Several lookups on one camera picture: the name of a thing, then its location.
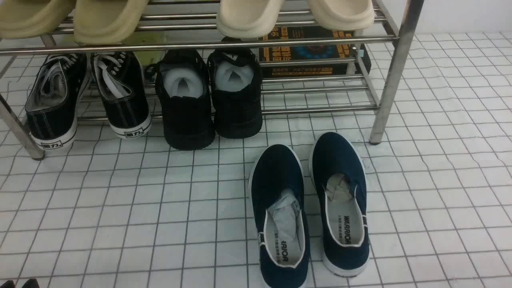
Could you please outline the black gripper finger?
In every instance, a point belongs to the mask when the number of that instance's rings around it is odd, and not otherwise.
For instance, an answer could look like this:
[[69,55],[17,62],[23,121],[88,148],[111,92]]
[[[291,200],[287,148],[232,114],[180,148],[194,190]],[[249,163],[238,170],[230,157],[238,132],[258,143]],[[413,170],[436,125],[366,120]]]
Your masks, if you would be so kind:
[[40,288],[40,285],[36,278],[28,279],[21,288]]

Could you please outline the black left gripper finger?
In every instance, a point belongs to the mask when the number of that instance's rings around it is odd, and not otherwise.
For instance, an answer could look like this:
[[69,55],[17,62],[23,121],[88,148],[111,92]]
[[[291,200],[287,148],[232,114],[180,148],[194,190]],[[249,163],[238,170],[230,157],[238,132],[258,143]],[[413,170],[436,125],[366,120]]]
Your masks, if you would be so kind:
[[13,280],[8,280],[5,283],[3,283],[0,288],[15,288],[15,283]]

